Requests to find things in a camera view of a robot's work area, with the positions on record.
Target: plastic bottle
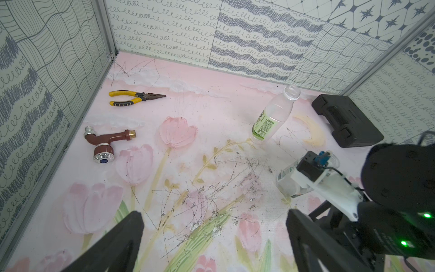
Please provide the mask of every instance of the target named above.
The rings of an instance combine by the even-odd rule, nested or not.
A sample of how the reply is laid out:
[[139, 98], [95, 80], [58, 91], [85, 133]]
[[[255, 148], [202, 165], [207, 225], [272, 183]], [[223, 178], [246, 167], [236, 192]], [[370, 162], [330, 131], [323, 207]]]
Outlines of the plastic bottle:
[[[340, 161], [337, 156], [335, 156], [332, 151], [328, 150], [327, 152], [330, 154], [325, 161], [327, 162], [327, 166], [338, 168], [340, 166]], [[287, 168], [279, 172], [276, 177], [275, 185], [286, 198], [295, 198], [313, 190], [313, 188], [307, 186], [305, 182], [298, 182], [301, 181], [301, 179], [306, 179], [306, 177], [296, 169], [300, 161], [301, 159], [289, 165]]]
[[255, 142], [266, 142], [284, 124], [290, 116], [293, 103], [301, 95], [301, 90], [294, 85], [284, 88], [282, 94], [274, 97], [252, 126]]

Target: green leaf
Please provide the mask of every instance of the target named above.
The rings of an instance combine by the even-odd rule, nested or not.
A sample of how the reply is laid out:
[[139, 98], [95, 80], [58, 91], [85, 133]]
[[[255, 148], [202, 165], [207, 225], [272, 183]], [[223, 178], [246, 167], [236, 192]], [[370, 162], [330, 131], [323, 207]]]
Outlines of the green leaf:
[[189, 239], [180, 246], [164, 272], [192, 271], [199, 256], [205, 252], [213, 241], [215, 228], [222, 228], [230, 218], [227, 213], [228, 207], [219, 211], [216, 217], [206, 220], [190, 234]]
[[251, 259], [249, 259], [249, 255], [246, 252], [246, 249], [244, 249], [242, 243], [240, 242], [237, 236], [235, 237], [235, 241], [236, 241], [237, 256], [239, 258], [240, 263], [246, 266], [250, 272], [254, 272], [254, 267], [252, 266]]
[[281, 202], [286, 205], [291, 205], [291, 198], [281, 198]]
[[121, 204], [119, 205], [118, 210], [121, 213], [122, 219], [124, 219], [129, 214], [127, 205], [125, 205], [124, 200], [121, 201]]
[[258, 272], [270, 272], [272, 264], [271, 241], [268, 240], [264, 247], [263, 256], [261, 257], [261, 265]]
[[119, 210], [116, 210], [115, 217], [113, 218], [113, 220], [115, 220], [115, 223], [117, 223], [117, 224], [119, 222], [121, 222], [122, 215], [121, 215], [121, 212]]
[[281, 254], [279, 259], [279, 268], [281, 268], [282, 272], [298, 272], [296, 262], [293, 261], [293, 264], [291, 265], [283, 254]]

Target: brown faucet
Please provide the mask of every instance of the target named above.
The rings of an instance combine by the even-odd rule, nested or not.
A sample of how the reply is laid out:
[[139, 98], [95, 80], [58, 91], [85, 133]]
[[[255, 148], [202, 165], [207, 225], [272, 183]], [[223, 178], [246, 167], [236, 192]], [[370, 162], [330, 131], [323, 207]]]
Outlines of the brown faucet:
[[115, 159], [113, 147], [110, 146], [111, 142], [119, 140], [131, 140], [136, 138], [136, 132], [134, 130], [126, 129], [120, 133], [104, 134], [97, 136], [92, 127], [84, 128], [85, 139], [97, 147], [94, 149], [94, 162], [108, 163]]

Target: bottle label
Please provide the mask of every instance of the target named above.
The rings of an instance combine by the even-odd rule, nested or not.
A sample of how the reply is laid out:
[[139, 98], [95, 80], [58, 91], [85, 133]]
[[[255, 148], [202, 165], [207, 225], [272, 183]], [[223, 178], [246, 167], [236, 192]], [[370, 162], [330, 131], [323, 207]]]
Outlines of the bottle label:
[[272, 118], [268, 117], [266, 114], [266, 110], [264, 110], [260, 117], [255, 122], [252, 127], [252, 133], [260, 137], [262, 140], [268, 134], [268, 132], [277, 124], [278, 122], [274, 121]]
[[286, 175], [290, 174], [298, 165], [299, 160], [297, 160], [294, 164], [290, 165], [289, 167], [285, 168], [278, 174], [278, 181], [284, 178]]

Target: black tool case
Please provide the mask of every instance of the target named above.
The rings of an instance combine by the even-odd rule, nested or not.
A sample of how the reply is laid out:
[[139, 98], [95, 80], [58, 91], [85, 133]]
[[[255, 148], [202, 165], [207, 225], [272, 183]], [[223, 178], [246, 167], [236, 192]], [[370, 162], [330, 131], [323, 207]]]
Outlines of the black tool case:
[[370, 146], [384, 139], [348, 96], [321, 94], [311, 104], [334, 128], [332, 136], [342, 148]]

